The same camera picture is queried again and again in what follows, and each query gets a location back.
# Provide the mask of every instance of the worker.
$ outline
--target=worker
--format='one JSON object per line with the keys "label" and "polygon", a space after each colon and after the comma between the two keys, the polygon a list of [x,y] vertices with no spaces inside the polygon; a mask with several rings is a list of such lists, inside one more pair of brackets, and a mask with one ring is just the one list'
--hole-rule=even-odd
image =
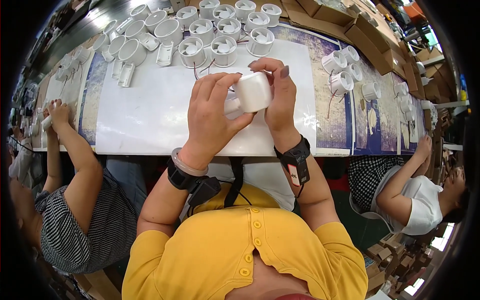
{"label": "worker", "polygon": [[453,169],[442,188],[425,177],[431,156],[432,139],[425,135],[406,163],[401,156],[352,157],[348,182],[353,205],[360,213],[375,212],[392,233],[422,235],[441,222],[460,222],[470,198],[463,168]]}
{"label": "worker", "polygon": [[[304,178],[291,179],[292,170],[284,170],[283,175],[289,178],[302,217],[279,208],[261,189],[242,184],[232,206],[194,210],[174,231],[173,224],[192,184],[209,180],[200,174],[253,119],[253,114],[244,113],[229,120],[223,113],[228,88],[241,74],[202,77],[192,89],[188,140],[179,152],[174,150],[168,169],[140,213],[122,285],[123,299],[365,298],[368,279],[363,257],[338,219],[330,189],[308,142],[294,126],[296,86],[289,67],[272,58],[261,58],[249,67],[268,73],[274,97],[264,119],[277,155],[301,154],[299,160],[307,164],[310,180],[300,186],[294,183]],[[305,174],[301,165],[297,167],[299,174]],[[241,176],[237,169],[233,172]],[[272,174],[264,172],[261,176]],[[224,206],[233,185],[236,183],[224,183],[204,205],[214,202],[211,207],[218,203]]]}
{"label": "worker", "polygon": [[[88,142],[69,124],[69,109],[51,101],[47,180],[36,197],[17,178],[10,193],[21,232],[45,260],[67,273],[91,273],[128,255],[146,198],[140,166],[108,159],[102,168]],[[62,186],[59,138],[76,169]]]}

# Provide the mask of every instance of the fingernail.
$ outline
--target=fingernail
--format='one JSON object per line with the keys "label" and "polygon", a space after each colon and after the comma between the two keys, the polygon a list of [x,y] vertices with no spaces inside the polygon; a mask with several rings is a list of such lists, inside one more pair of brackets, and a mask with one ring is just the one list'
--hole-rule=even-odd
{"label": "fingernail", "polygon": [[290,67],[285,66],[283,69],[280,71],[280,78],[287,78],[288,75],[290,74]]}

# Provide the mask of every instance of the black hair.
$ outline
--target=black hair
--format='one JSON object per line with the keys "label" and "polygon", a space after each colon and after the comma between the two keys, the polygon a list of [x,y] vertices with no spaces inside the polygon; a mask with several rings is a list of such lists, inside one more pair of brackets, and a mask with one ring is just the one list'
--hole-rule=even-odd
{"label": "black hair", "polygon": [[450,211],[442,219],[442,223],[460,223],[467,214],[468,201],[470,200],[470,191],[465,189],[460,195],[460,207]]}

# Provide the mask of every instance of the gingham shirt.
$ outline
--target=gingham shirt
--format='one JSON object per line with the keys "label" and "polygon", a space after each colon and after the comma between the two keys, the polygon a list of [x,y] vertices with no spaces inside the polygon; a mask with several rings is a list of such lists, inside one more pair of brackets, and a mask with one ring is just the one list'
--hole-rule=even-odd
{"label": "gingham shirt", "polygon": [[35,209],[43,215],[40,246],[45,260],[67,273],[92,273],[128,255],[137,218],[107,168],[86,235],[65,202],[67,187],[52,194],[42,191],[35,198]]}

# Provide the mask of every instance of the black strap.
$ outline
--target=black strap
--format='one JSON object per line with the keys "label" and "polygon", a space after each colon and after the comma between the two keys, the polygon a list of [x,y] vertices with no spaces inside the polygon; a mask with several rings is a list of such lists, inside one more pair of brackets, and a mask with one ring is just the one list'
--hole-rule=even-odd
{"label": "black strap", "polygon": [[223,202],[223,207],[232,207],[233,203],[237,199],[239,195],[239,191],[243,186],[243,164],[241,163],[243,160],[242,156],[229,156],[230,164],[232,166],[233,176],[235,176],[235,180],[228,191],[225,200]]}

